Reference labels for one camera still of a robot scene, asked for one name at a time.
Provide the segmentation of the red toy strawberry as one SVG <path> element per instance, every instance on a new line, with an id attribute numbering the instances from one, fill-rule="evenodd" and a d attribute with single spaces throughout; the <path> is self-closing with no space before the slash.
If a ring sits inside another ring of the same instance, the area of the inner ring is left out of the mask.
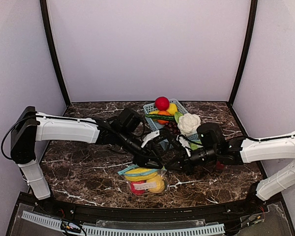
<path id="1" fill-rule="evenodd" d="M 142 183 L 145 183 L 145 181 L 137 181 L 137 182 L 130 182 L 130 191 L 131 193 L 133 193 L 134 195 L 136 196 L 140 196 L 142 194 L 144 194 L 146 191 L 143 189 L 143 190 L 138 190 L 135 188 L 135 184 L 142 184 Z"/>

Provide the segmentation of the clear zip bag blue zipper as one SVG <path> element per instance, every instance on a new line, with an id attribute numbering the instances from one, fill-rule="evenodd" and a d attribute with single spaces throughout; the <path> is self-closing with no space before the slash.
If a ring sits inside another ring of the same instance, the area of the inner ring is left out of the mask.
<path id="1" fill-rule="evenodd" d="M 225 165 L 220 163 L 219 161 L 210 161 L 208 163 L 205 163 L 201 168 L 204 171 L 207 171 L 209 173 L 217 172 L 217 171 L 222 171 L 225 168 Z"/>

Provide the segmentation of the yellow toy corn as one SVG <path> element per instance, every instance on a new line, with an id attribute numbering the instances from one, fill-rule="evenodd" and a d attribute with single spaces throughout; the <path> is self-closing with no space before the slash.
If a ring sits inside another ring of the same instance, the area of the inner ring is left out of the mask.
<path id="1" fill-rule="evenodd" d="M 135 168 L 124 173 L 124 177 L 128 181 L 142 181 L 148 180 L 158 175 L 158 171 L 155 169 L 147 168 Z"/>

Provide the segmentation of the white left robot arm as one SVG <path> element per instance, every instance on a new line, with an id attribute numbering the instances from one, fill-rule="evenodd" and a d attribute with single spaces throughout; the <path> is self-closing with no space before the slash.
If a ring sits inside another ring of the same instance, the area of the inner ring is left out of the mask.
<path id="1" fill-rule="evenodd" d="M 143 140 L 134 134 L 143 121 L 129 108 L 110 119 L 91 119 L 52 116 L 28 106 L 5 135 L 10 137 L 10 154 L 4 157 L 18 165 L 35 197 L 45 200 L 52 196 L 52 191 L 36 159 L 36 142 L 58 140 L 118 145 L 134 156 L 133 163 L 139 167 L 162 169 L 161 155 L 150 143 L 160 136 L 160 131 L 147 134 Z"/>

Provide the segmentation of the green toy apple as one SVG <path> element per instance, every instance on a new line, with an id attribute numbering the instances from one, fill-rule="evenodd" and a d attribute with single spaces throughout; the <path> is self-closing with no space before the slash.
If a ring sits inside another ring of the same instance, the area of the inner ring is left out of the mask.
<path id="1" fill-rule="evenodd" d="M 196 150 L 196 149 L 198 149 L 199 147 L 201 147 L 200 145 L 197 145 L 197 144 L 194 144 L 194 143 L 190 143 L 190 148 L 192 149 L 192 150 Z"/>

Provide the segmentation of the red toy apple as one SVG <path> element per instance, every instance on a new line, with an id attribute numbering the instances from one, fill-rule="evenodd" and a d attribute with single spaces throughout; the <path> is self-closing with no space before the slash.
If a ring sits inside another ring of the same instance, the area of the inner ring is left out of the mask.
<path id="1" fill-rule="evenodd" d="M 219 170 L 219 171 L 224 170 L 224 167 L 225 167 L 224 164 L 220 163 L 219 161 L 216 162 L 216 165 L 215 165 L 216 170 Z"/>

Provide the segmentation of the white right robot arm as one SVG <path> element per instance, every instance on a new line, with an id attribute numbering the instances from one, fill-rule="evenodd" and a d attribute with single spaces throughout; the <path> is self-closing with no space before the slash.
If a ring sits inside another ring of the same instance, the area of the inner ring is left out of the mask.
<path id="1" fill-rule="evenodd" d="M 180 154 L 165 168 L 188 175 L 196 166 L 219 162 L 224 165 L 242 165 L 262 160 L 291 159 L 291 162 L 272 176 L 253 183 L 247 201 L 262 203 L 295 184 L 295 131 L 283 136 L 251 138 L 248 136 L 226 140 L 216 123 L 205 123 L 197 128 L 201 147 L 191 150 L 190 141 L 178 137 Z"/>

